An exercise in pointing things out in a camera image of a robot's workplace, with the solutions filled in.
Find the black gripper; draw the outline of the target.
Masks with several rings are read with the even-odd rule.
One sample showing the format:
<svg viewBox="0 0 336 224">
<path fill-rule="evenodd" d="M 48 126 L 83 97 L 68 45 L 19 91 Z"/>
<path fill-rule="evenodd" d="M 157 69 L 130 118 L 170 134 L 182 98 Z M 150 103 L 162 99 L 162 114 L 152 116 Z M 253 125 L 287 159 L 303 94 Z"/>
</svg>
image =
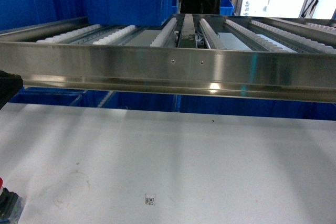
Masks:
<svg viewBox="0 0 336 224">
<path fill-rule="evenodd" d="M 23 87 L 23 80 L 20 75 L 7 73 L 1 70 L 1 106 L 3 106 Z"/>
</svg>

